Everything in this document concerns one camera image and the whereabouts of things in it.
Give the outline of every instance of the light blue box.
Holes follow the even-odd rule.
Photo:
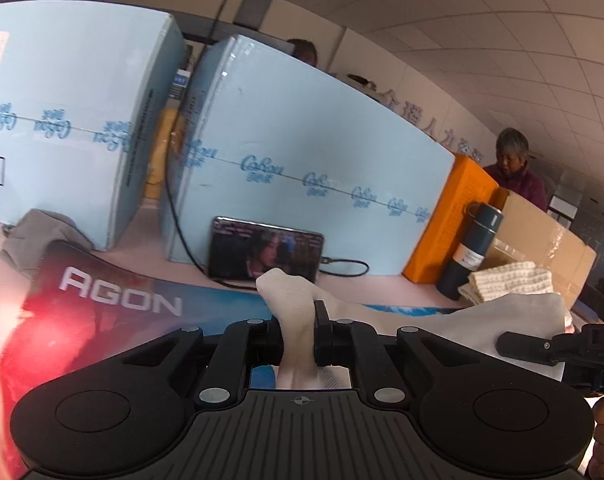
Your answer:
[[[111,248],[140,203],[184,55],[170,14],[102,2],[0,4],[0,222],[31,208]]]
[[[454,157],[357,90],[242,36],[210,49],[186,96],[169,183],[189,249],[225,216],[322,233],[323,255],[399,274]],[[166,256],[188,262],[166,197]],[[360,270],[354,267],[351,272]]]

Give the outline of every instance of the phone screen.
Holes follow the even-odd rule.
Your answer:
[[[318,233],[216,218],[208,253],[208,276],[254,281],[270,269],[316,280],[324,237]]]

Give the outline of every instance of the round pad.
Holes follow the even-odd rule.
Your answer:
[[[27,465],[83,478],[152,460],[174,443],[185,423],[183,400],[156,368],[114,372],[96,365],[22,397],[11,415],[11,434]]]
[[[79,433],[114,428],[128,417],[131,406],[125,397],[105,390],[89,390],[58,404],[56,417],[62,426]]]
[[[436,450],[486,476],[549,476],[572,466],[593,432],[576,391],[501,362],[447,368],[419,421]]]
[[[528,431],[548,417],[542,399],[521,390],[494,390],[478,397],[473,409],[483,423],[502,431]]]

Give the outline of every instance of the orange box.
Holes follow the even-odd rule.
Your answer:
[[[475,161],[456,153],[453,170],[403,275],[414,283],[436,283],[460,243],[473,202],[489,202],[499,188]]]

